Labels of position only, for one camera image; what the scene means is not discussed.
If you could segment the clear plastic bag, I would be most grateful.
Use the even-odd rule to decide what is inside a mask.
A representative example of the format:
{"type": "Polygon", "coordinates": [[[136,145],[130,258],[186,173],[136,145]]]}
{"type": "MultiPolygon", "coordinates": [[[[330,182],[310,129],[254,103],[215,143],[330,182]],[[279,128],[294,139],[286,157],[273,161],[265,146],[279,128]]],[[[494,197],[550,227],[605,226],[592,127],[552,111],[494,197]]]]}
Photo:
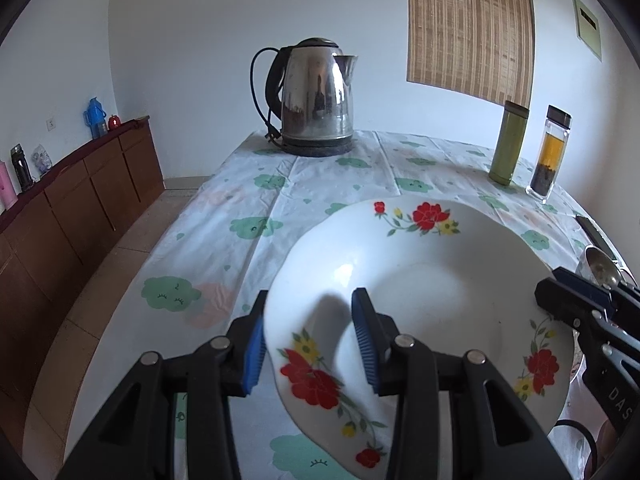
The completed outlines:
{"type": "Polygon", "coordinates": [[[32,162],[34,163],[40,176],[44,176],[45,174],[47,174],[53,166],[48,152],[41,144],[37,145],[36,148],[32,151],[32,162]]]}

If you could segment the cloud-print tablecloth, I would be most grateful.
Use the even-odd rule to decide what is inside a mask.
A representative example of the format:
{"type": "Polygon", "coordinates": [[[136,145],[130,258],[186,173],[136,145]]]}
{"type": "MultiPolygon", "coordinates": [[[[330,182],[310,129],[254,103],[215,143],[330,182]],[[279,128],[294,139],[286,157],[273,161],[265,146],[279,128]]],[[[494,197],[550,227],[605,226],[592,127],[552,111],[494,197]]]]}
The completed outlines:
{"type": "Polygon", "coordinates": [[[80,387],[67,446],[142,352],[178,356],[222,333],[250,310],[302,234],[358,200],[405,192],[460,200],[521,235],[544,262],[576,264],[587,244],[575,220],[582,207],[560,189],[548,204],[528,197],[526,160],[511,184],[492,182],[491,157],[472,144],[361,131],[348,154],[306,158],[249,136],[178,215],[119,301],[80,387]]]}

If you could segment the blue water jug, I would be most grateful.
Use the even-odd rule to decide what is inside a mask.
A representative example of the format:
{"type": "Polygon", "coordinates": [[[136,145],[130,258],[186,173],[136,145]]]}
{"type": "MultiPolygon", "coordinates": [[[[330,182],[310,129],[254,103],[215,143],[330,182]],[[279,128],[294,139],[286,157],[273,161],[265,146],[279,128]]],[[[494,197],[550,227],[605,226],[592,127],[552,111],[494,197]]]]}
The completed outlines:
{"type": "Polygon", "coordinates": [[[89,101],[87,109],[84,111],[84,119],[93,140],[107,134],[106,113],[97,98],[92,98],[89,101]]]}

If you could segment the white plate pink flowers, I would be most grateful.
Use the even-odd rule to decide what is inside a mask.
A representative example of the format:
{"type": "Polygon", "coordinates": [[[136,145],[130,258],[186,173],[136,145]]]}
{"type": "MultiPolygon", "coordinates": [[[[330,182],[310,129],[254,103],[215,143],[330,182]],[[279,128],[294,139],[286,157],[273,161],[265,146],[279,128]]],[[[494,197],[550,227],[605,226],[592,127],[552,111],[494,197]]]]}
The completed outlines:
{"type": "MultiPolygon", "coordinates": [[[[597,439],[599,431],[606,421],[606,416],[582,380],[582,374],[585,370],[586,360],[582,359],[577,373],[570,381],[570,388],[560,419],[579,422],[593,439],[597,439]]],[[[555,426],[549,432],[549,440],[572,478],[584,478],[590,456],[587,437],[573,427],[555,426]]]]}

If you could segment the green wall panel box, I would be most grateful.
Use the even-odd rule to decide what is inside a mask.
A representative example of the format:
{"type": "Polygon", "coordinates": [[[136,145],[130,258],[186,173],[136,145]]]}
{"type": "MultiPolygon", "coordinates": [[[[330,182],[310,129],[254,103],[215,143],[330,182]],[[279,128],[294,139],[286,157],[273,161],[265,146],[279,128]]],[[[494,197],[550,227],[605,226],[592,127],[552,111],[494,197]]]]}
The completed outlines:
{"type": "Polygon", "coordinates": [[[600,26],[597,17],[584,5],[582,0],[573,0],[573,3],[578,38],[598,60],[602,60],[600,26]]]}

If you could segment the black smartphone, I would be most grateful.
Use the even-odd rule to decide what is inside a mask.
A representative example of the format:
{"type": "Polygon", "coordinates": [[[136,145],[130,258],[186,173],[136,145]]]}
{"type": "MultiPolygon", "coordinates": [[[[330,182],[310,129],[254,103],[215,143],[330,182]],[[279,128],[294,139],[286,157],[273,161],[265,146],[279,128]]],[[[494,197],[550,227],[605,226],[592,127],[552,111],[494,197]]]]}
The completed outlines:
{"type": "Polygon", "coordinates": [[[614,252],[612,247],[604,239],[599,229],[589,218],[582,216],[581,214],[576,214],[575,220],[578,223],[578,226],[580,226],[580,228],[587,235],[588,240],[590,240],[591,244],[593,244],[594,247],[599,248],[600,251],[604,252],[605,255],[607,255],[608,258],[610,258],[612,261],[618,261],[616,253],[614,252]]]}

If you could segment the glass tea bottle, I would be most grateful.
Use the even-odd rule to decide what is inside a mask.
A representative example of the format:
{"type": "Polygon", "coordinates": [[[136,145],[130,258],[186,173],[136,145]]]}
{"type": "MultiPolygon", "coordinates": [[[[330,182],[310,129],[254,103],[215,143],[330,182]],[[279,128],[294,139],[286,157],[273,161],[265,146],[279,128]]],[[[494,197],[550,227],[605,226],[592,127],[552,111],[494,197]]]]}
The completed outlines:
{"type": "Polygon", "coordinates": [[[558,176],[566,144],[570,137],[571,122],[572,116],[570,114],[553,105],[548,106],[538,160],[532,180],[526,188],[526,193],[535,197],[536,200],[540,200],[541,203],[548,200],[558,176]]]}

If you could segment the stainless steel electric kettle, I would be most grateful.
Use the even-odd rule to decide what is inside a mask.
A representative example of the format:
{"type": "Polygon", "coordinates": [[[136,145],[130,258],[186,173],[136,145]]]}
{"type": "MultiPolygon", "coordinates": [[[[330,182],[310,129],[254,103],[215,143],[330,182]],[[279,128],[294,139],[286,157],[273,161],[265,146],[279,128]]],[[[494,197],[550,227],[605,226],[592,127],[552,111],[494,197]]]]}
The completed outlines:
{"type": "Polygon", "coordinates": [[[343,155],[354,143],[352,76],[357,58],[332,40],[312,37],[281,48],[271,63],[265,100],[280,127],[283,151],[304,157],[343,155]]]}

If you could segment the brown wooden sideboard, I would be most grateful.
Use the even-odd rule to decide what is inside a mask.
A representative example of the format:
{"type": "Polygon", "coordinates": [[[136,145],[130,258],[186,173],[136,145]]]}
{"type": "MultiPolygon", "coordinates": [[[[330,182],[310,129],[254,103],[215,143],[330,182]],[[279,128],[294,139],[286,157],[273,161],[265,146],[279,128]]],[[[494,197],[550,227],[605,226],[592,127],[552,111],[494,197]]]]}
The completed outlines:
{"type": "Polygon", "coordinates": [[[2,214],[2,400],[29,402],[75,298],[163,189],[150,120],[141,117],[65,157],[2,214]]]}

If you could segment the white plate red flowers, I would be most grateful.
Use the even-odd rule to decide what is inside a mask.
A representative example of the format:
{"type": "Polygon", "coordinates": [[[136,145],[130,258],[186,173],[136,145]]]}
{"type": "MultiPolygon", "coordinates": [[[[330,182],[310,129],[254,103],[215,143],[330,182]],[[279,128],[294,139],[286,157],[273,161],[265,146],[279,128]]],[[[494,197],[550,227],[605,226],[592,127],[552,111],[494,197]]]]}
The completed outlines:
{"type": "Polygon", "coordinates": [[[288,414],[360,479],[386,473],[396,402],[368,384],[350,298],[364,288],[401,333],[453,356],[483,351],[540,423],[561,415],[570,330],[537,306],[548,278],[537,234],[469,205],[404,195],[366,200],[296,242],[270,286],[264,333],[288,414]]]}

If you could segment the black thermos flask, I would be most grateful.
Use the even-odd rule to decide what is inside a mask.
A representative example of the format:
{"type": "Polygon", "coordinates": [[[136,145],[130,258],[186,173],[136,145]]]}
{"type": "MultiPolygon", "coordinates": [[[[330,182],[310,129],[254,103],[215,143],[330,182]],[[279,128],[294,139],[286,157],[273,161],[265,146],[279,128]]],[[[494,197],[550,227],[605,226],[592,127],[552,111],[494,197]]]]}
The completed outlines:
{"type": "Polygon", "coordinates": [[[25,193],[32,188],[34,180],[32,180],[32,175],[30,174],[28,162],[21,144],[16,144],[11,148],[11,160],[21,192],[25,193]]]}

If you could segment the small red ornament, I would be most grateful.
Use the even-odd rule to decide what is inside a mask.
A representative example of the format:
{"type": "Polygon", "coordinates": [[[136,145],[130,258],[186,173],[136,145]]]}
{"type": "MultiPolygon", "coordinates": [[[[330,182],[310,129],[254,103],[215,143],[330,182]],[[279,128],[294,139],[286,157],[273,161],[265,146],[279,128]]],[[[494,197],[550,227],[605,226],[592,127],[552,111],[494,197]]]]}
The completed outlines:
{"type": "Polygon", "coordinates": [[[117,115],[112,115],[110,118],[108,118],[107,127],[110,130],[114,130],[118,128],[121,124],[122,122],[120,121],[120,118],[117,115]]]}

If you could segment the pink thermos flask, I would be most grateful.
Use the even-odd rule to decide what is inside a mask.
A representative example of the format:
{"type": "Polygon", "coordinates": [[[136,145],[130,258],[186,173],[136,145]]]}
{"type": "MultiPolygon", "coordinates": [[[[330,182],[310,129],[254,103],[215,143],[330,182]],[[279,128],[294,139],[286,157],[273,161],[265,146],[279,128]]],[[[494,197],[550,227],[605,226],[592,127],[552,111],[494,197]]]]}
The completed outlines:
{"type": "Polygon", "coordinates": [[[0,200],[5,210],[10,209],[17,202],[17,195],[4,162],[0,162],[0,200]]]}

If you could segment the bamboo window blind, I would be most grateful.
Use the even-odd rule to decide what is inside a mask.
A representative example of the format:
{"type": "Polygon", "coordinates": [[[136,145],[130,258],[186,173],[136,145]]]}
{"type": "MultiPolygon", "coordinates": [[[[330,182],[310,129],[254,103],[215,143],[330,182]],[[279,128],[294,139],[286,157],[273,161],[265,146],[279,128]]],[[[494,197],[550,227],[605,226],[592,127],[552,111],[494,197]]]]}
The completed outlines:
{"type": "Polygon", "coordinates": [[[533,0],[408,0],[407,80],[528,107],[533,0]]]}

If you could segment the green thermos bottle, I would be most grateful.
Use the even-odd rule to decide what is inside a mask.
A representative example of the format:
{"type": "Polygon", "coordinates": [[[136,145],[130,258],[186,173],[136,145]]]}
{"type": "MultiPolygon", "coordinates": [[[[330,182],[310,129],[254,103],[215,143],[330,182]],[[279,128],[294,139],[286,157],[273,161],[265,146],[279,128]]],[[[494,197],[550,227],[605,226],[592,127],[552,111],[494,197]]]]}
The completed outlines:
{"type": "Polygon", "coordinates": [[[529,110],[511,101],[504,102],[502,123],[488,177],[507,186],[520,157],[529,110]]]}

